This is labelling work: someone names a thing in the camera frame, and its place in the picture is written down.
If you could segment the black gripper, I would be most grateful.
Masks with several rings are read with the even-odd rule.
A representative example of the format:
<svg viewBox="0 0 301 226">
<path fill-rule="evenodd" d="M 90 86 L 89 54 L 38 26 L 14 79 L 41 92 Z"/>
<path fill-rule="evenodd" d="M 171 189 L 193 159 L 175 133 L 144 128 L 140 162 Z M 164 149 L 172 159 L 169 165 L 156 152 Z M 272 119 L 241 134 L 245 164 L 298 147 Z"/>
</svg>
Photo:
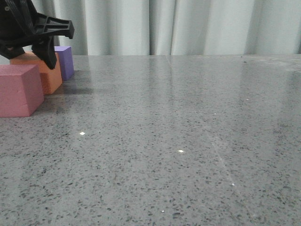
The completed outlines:
<svg viewBox="0 0 301 226">
<path fill-rule="evenodd" d="M 0 54 L 7 59 L 23 54 L 23 47 L 31 45 L 32 52 L 53 70 L 57 62 L 54 36 L 72 39 L 73 35 L 72 21 L 37 12 L 31 0 L 0 2 Z"/>
</svg>

